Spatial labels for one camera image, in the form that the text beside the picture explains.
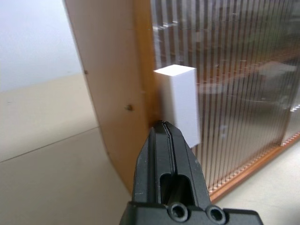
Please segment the white foam block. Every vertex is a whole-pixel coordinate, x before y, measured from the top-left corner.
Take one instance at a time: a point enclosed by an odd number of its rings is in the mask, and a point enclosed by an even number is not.
[[[154,71],[159,83],[163,120],[179,128],[190,148],[200,143],[196,69],[171,65]]]

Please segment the small hole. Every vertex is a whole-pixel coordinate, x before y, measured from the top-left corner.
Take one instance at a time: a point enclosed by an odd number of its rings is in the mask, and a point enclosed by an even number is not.
[[[210,211],[210,215],[216,221],[220,221],[223,218],[222,213],[217,209],[213,209],[212,211]]]
[[[175,206],[172,209],[172,214],[177,218],[182,218],[184,216],[184,209],[180,206]]]

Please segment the wooden edge trim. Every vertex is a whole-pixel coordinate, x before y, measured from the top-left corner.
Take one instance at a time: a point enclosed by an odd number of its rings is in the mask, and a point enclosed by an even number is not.
[[[210,193],[210,200],[212,201],[212,203],[216,203],[218,200],[220,200],[222,197],[224,197],[226,194],[228,194],[230,191],[232,191],[234,188],[236,188],[246,179],[251,177],[257,171],[262,169],[270,161],[272,161],[274,158],[276,158],[283,151],[285,151],[287,148],[294,145],[299,140],[300,140],[299,134],[293,136],[293,138],[290,138],[288,142],[286,142],[284,145],[271,149],[268,153],[266,153],[264,156],[259,158],[249,167],[244,169],[242,172],[240,172],[239,174],[231,178],[229,181],[227,181],[226,183],[218,187],[216,190],[212,191]]]
[[[153,25],[150,0],[133,0],[135,33],[138,45],[140,78],[148,126],[152,127],[161,118],[158,103],[158,88],[155,70],[153,45]]]

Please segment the white wall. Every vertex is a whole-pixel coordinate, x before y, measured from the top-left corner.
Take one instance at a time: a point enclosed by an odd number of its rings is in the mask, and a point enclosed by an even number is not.
[[[0,0],[0,91],[78,74],[62,0]]]
[[[62,0],[0,0],[0,162],[97,126]]]

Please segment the black screw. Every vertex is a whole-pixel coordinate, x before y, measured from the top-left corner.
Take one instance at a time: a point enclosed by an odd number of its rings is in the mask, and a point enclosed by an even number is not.
[[[133,106],[131,104],[128,104],[127,106],[125,106],[125,109],[132,112]]]

